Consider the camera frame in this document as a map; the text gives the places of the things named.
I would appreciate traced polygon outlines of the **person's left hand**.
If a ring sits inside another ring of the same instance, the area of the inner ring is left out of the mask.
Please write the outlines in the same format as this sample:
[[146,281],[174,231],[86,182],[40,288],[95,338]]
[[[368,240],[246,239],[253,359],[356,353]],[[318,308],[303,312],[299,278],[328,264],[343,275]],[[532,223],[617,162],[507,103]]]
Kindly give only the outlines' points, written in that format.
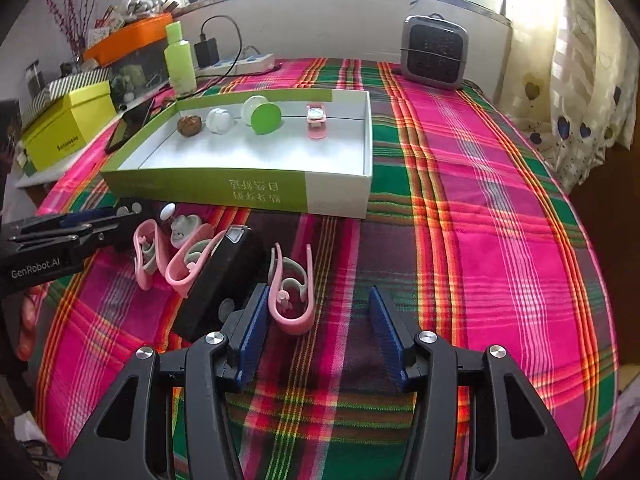
[[46,344],[52,314],[46,305],[47,287],[39,285],[24,292],[21,305],[21,325],[18,332],[16,355],[28,361],[41,354]]

